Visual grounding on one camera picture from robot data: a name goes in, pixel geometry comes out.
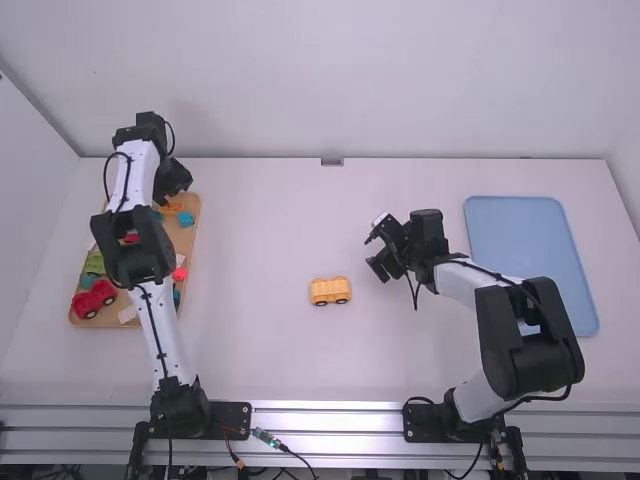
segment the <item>black cable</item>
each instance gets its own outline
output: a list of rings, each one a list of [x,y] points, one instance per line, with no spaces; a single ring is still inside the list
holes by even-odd
[[[102,169],[102,186],[104,187],[104,195],[105,197],[107,197],[107,202],[111,199],[109,195],[109,189],[107,187],[107,168],[109,167],[109,162],[111,161],[111,159],[117,157],[118,155],[122,155],[127,160],[127,171],[129,171],[129,169],[131,168],[131,162],[133,162],[133,159],[129,155],[123,152],[113,152],[104,161],[104,167]],[[126,191],[127,189],[125,188],[125,191],[123,193],[123,198],[126,196]]]
[[[249,467],[245,467],[248,470],[248,475],[250,477],[257,477],[258,475],[262,475],[264,472],[266,472],[267,470],[269,470],[269,467],[262,467],[259,470],[256,470],[255,472],[252,472],[251,470],[249,470]]]
[[[418,293],[417,290],[413,289],[413,283],[411,282],[411,279],[409,278],[409,273],[408,272],[404,272],[404,276],[407,278],[407,282],[409,283],[409,288],[411,289],[411,301],[413,302],[413,309],[417,312],[418,311]]]
[[[173,127],[169,122],[165,120],[164,124],[171,130],[171,148],[167,151],[167,155],[171,155],[176,148],[176,133],[173,131]]]
[[[464,472],[459,477],[451,473],[449,470],[445,470],[445,473],[449,475],[451,478],[454,478],[455,480],[463,480],[464,478],[467,478],[467,475],[471,473],[471,471],[475,468],[476,463],[478,463],[478,459],[480,458],[480,453],[482,453],[482,445],[483,443],[480,442],[480,445],[478,446],[478,453],[476,453],[476,456],[473,459],[473,462],[471,462],[471,465],[469,465],[469,468],[467,468],[466,472]]]
[[[293,480],[300,480],[298,477],[296,477],[293,473],[291,473],[289,470],[287,470],[286,468],[283,468],[284,473],[286,473],[287,475],[289,475],[291,478],[293,478]]]
[[[313,480],[316,480],[318,478],[318,476],[316,475],[316,472],[313,470],[313,467],[309,464],[309,462],[307,462],[304,458],[302,458],[296,452],[291,451],[291,449],[289,447],[287,447],[284,443],[280,444],[280,446],[278,447],[278,450],[280,450],[280,451],[282,451],[284,453],[288,453],[289,455],[293,455],[294,457],[296,457],[298,460],[300,460],[302,463],[304,463],[307,466],[307,468],[311,472],[311,475],[313,476]]]
[[[308,468],[308,469],[309,469],[309,471],[311,472],[311,475],[313,476],[313,480],[315,480],[316,478],[318,478],[318,476],[316,475],[316,472],[314,472],[314,471],[313,471],[313,467],[312,467],[311,465],[309,465],[309,462],[307,462],[304,458],[302,458],[302,457],[301,457],[300,455],[298,455],[297,453],[292,452],[291,450],[289,450],[289,453],[290,453],[291,455],[293,455],[294,457],[296,457],[298,460],[300,460],[302,463],[304,463],[304,464],[307,466],[307,468]],[[294,478],[294,479],[295,479],[295,477],[294,477],[293,475],[291,475],[287,470],[285,470],[285,473],[286,473],[287,475],[289,475],[290,477],[292,477],[292,478]]]

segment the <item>wooden tray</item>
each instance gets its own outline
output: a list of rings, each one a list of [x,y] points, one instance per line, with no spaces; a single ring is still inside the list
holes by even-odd
[[[171,203],[181,203],[183,205],[183,211],[191,213],[195,217],[195,223],[191,227],[182,228],[178,222],[176,215],[164,214],[162,226],[167,231],[169,238],[173,242],[176,254],[184,255],[185,259],[182,262],[182,267],[189,270],[191,264],[191,252],[193,251],[193,240],[196,237],[196,227],[198,226],[198,218],[200,216],[200,198],[195,193],[181,193],[171,198]],[[184,282],[176,282],[176,288],[180,292],[180,307],[178,308],[178,317],[180,317],[180,311],[185,301],[185,294],[187,290],[187,281],[189,275]],[[74,295],[83,292],[80,287],[80,277],[78,277],[78,286]],[[140,320],[136,316],[134,319],[127,323],[121,323],[118,317],[118,312],[131,305],[129,299],[129,293],[126,290],[118,290],[118,296],[111,305],[102,307],[98,314],[90,320],[79,318],[71,308],[71,302],[69,302],[69,322],[76,327],[117,327],[117,328],[140,328]]]

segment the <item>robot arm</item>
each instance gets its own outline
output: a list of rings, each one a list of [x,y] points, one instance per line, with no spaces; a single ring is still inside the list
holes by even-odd
[[[127,289],[138,311],[154,373],[151,418],[158,431],[198,436],[209,423],[208,400],[190,365],[177,330],[172,272],[176,255],[154,214],[192,183],[189,171],[167,154],[165,121],[153,112],[136,115],[136,125],[113,137],[118,176],[106,211],[91,217],[91,232],[102,252],[107,276]],[[127,233],[139,240],[121,244]]]
[[[419,286],[476,312],[483,370],[445,395],[455,424],[490,419],[536,398],[532,393],[582,380],[582,353],[553,280],[505,277],[451,254],[439,210],[412,212],[405,225],[382,214],[365,243],[378,237],[385,247],[367,263],[383,283],[411,271]],[[539,326],[540,333],[522,336],[522,323]]]

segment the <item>wire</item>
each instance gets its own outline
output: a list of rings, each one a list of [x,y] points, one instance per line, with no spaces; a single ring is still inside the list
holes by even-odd
[[[469,468],[467,468],[467,471],[464,472],[462,475],[458,477],[457,475],[454,475],[453,473],[451,473],[449,470],[445,470],[445,473],[449,475],[451,478],[454,478],[455,480],[463,480],[464,478],[467,478],[467,475],[471,473],[471,471],[475,468],[476,463],[478,463],[478,459],[480,458],[480,453],[482,453],[482,446],[483,446],[483,443],[480,442],[480,445],[478,446],[478,452],[476,453],[476,456],[473,459],[473,462],[471,462],[471,465],[469,465]]]
[[[117,157],[118,155],[122,155],[127,160],[127,165],[128,165],[127,171],[129,171],[129,169],[131,168],[131,162],[133,162],[133,159],[124,152],[113,152],[104,161],[104,168],[102,169],[102,186],[104,187],[104,195],[105,197],[107,197],[107,202],[111,200],[111,196],[109,195],[109,189],[107,187],[107,169],[109,167],[109,162],[111,162],[111,159]],[[126,191],[127,189],[125,188],[123,198],[126,196]]]
[[[289,470],[287,470],[286,468],[283,469],[284,473],[286,473],[287,475],[289,475],[291,478],[293,478],[293,480],[300,480],[298,477],[296,477],[293,473],[291,473]]]
[[[167,155],[171,155],[173,153],[173,151],[176,148],[176,134],[173,131],[173,127],[171,126],[171,124],[169,122],[167,122],[166,120],[164,121],[164,124],[169,127],[169,130],[171,130],[171,148],[167,151]]]
[[[278,447],[278,450],[280,450],[281,452],[284,452],[284,453],[288,453],[288,454],[293,455],[294,457],[296,457],[298,460],[300,460],[302,463],[304,463],[307,466],[307,468],[311,472],[311,475],[313,476],[313,480],[316,480],[318,478],[318,476],[316,475],[316,472],[313,470],[313,467],[311,465],[309,465],[309,462],[307,462],[304,458],[302,458],[296,452],[293,452],[284,443],[280,444],[280,446]]]
[[[291,450],[289,450],[289,453],[291,455],[293,455],[294,457],[296,457],[298,460],[300,460],[302,463],[304,463],[307,468],[309,469],[309,471],[311,472],[311,475],[313,476],[313,479],[315,480],[316,478],[318,478],[318,476],[316,475],[316,472],[313,471],[313,467],[311,465],[309,465],[309,462],[307,462],[304,458],[302,458],[300,455],[298,455],[295,452],[292,452]],[[285,473],[287,475],[289,475],[291,478],[293,478],[294,480],[297,480],[293,475],[291,475],[287,470],[285,470]]]
[[[417,290],[413,289],[413,283],[409,278],[409,273],[405,271],[404,276],[407,278],[407,282],[409,283],[409,288],[411,289],[411,300],[413,302],[413,309],[417,312],[418,311],[418,292]]]

